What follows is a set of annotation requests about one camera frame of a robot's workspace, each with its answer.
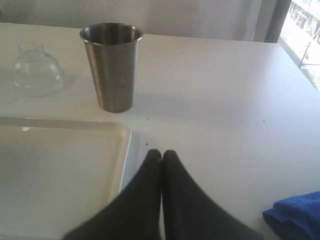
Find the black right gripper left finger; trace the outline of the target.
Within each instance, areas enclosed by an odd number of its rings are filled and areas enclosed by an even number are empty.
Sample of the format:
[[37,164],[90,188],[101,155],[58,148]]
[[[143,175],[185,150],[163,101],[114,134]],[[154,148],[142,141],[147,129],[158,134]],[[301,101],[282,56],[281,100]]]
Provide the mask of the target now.
[[151,149],[130,183],[65,240],[159,240],[162,155]]

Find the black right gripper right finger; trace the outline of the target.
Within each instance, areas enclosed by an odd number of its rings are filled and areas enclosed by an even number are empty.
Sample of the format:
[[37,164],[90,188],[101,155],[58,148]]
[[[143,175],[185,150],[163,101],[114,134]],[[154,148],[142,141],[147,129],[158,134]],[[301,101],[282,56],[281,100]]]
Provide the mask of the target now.
[[162,162],[162,205],[167,240],[262,240],[257,231],[218,206],[189,175],[177,153]]

